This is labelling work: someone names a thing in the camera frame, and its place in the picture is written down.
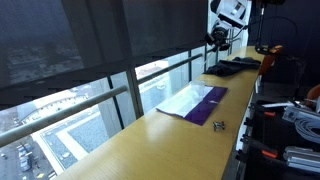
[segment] wooden desk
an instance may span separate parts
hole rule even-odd
[[[228,59],[235,56],[263,59],[253,47]],[[257,70],[226,78],[201,75],[207,85],[229,88],[203,126],[153,110],[57,179],[221,179],[257,75]],[[213,121],[224,121],[225,131],[214,132]]]

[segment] desk surface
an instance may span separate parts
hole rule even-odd
[[[253,47],[227,59],[235,56],[263,59]],[[201,75],[207,85],[228,87],[203,126],[152,110],[57,179],[221,179],[257,75]],[[213,121],[224,121],[226,129],[214,132]]]

